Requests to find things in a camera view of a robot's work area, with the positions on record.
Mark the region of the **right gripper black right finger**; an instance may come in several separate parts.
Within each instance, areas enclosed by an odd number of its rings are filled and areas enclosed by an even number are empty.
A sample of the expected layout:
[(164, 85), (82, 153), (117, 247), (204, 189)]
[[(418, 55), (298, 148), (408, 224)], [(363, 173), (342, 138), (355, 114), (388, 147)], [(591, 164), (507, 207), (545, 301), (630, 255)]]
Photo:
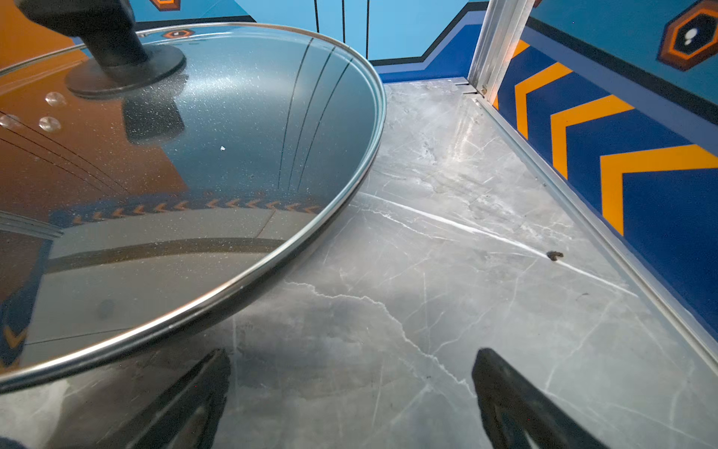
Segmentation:
[(491, 348), (472, 368), (484, 431), (495, 448), (604, 448)]

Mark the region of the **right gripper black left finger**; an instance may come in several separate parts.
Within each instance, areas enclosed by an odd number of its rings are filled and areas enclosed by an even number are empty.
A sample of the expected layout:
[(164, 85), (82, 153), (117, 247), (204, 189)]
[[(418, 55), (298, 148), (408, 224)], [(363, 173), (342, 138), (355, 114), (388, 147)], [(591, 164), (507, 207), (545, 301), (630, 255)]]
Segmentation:
[(231, 366), (224, 349), (196, 363), (101, 448), (211, 448), (227, 401)]

